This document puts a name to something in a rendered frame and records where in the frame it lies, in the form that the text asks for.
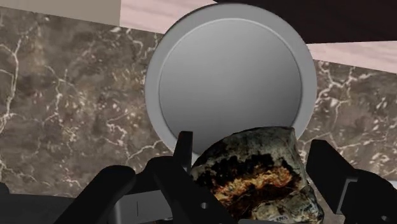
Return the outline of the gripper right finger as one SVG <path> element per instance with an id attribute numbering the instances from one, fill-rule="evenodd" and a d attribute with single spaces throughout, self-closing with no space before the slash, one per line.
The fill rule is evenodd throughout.
<path id="1" fill-rule="evenodd" d="M 397 189 L 379 175 L 354 168 L 327 141 L 310 144 L 306 171 L 344 224 L 397 224 Z"/>

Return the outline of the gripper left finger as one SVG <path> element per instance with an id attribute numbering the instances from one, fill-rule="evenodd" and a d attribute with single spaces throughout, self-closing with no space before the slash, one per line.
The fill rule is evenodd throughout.
<path id="1" fill-rule="evenodd" d="M 179 134 L 173 155 L 133 168 L 111 165 L 101 170 L 54 224 L 237 224 L 216 197 L 195 184 L 192 132 Z"/>

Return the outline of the mottled dark green brown lump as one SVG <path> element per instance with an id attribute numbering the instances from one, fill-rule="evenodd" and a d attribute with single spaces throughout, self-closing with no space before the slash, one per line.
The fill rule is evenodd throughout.
<path id="1" fill-rule="evenodd" d="M 307 181 L 292 127 L 227 136 L 198 157 L 191 175 L 236 220 L 323 224 L 324 211 Z"/>

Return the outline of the grey round plate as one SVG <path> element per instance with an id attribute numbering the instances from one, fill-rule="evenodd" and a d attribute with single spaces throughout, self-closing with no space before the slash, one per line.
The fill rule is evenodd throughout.
<path id="1" fill-rule="evenodd" d="M 281 17 L 255 6 L 212 4 L 179 19 L 148 65 L 145 100 L 151 124 L 174 149 L 193 132 L 193 156 L 255 127 L 293 127 L 301 136 L 317 94 L 314 61 Z"/>

